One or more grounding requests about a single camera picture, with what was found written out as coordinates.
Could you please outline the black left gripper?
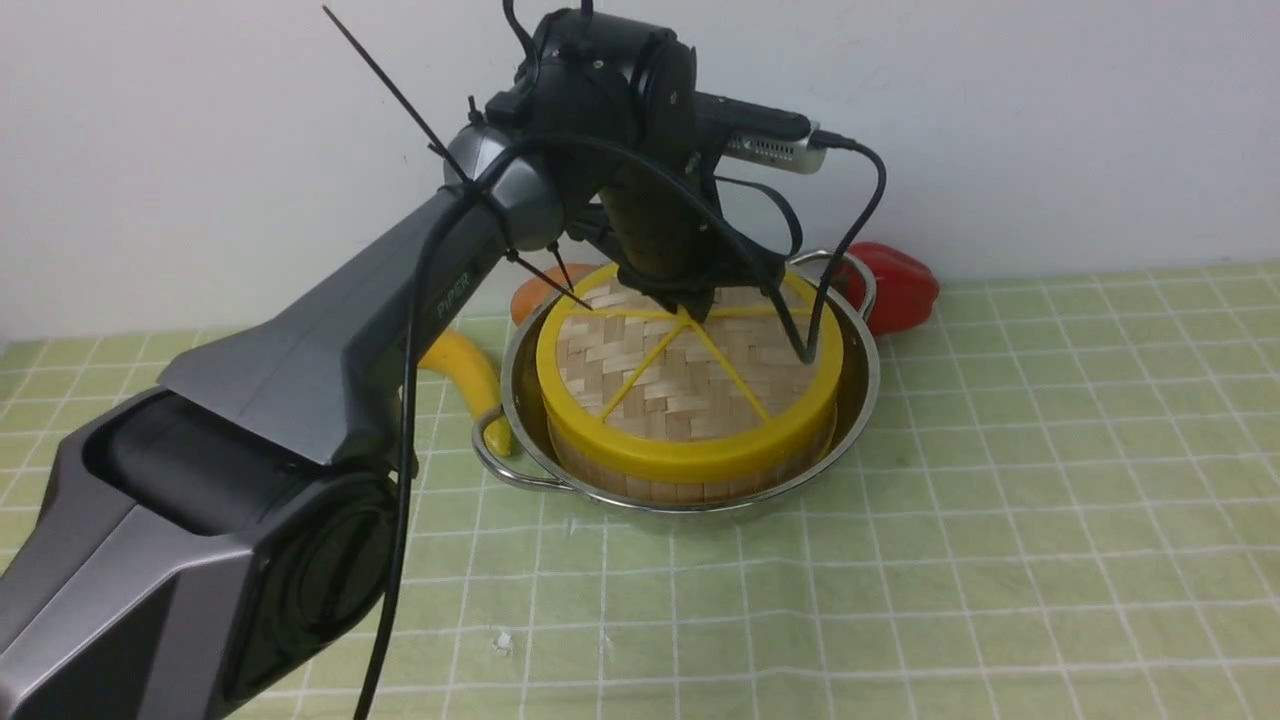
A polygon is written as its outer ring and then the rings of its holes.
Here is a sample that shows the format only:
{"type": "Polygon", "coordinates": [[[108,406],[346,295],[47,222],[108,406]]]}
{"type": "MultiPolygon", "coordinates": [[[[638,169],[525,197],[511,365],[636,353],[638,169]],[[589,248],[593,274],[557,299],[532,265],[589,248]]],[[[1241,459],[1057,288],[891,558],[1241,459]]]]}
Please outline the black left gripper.
{"type": "Polygon", "coordinates": [[[575,238],[620,266],[626,286],[648,296],[685,296],[685,311],[704,323],[716,291],[774,290],[785,277],[785,254],[727,236],[726,219],[713,223],[649,170],[626,165],[599,202],[575,217],[575,238]]]}

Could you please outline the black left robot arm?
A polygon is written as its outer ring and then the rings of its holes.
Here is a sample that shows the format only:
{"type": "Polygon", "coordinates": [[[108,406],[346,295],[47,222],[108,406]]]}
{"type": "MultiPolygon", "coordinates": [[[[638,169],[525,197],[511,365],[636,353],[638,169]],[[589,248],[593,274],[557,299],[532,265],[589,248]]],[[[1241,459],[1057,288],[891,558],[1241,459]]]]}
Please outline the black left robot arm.
{"type": "Polygon", "coordinates": [[[58,446],[3,574],[5,719],[224,719],[378,601],[392,616],[416,366],[502,260],[570,234],[691,313],[780,283],[712,172],[732,137],[800,142],[809,119],[696,91],[676,32],[588,1],[511,27],[513,87],[433,142],[426,202],[58,446]]]}

